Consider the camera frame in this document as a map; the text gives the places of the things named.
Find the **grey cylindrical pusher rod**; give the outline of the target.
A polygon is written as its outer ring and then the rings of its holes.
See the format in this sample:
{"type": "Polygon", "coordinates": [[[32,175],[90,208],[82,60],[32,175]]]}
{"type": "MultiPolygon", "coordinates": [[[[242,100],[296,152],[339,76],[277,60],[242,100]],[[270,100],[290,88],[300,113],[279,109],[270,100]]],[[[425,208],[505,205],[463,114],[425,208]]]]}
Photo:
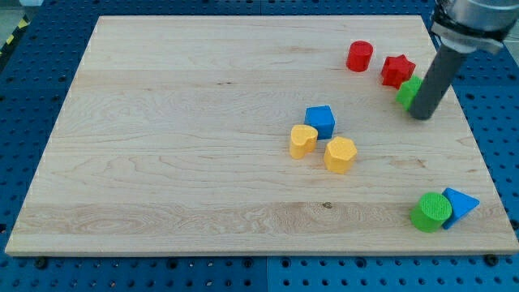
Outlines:
{"type": "Polygon", "coordinates": [[[428,120],[436,111],[469,54],[441,45],[409,107],[410,116],[428,120]]]}

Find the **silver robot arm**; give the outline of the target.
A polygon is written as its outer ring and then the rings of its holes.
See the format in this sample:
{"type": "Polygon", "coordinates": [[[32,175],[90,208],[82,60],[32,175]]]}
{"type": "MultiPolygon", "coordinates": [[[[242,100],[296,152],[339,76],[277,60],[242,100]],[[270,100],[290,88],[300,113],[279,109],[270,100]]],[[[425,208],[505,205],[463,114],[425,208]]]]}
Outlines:
{"type": "Polygon", "coordinates": [[[440,46],[410,104],[410,115],[428,120],[466,58],[478,50],[499,53],[517,20],[518,0],[437,1],[431,32],[440,46]]]}

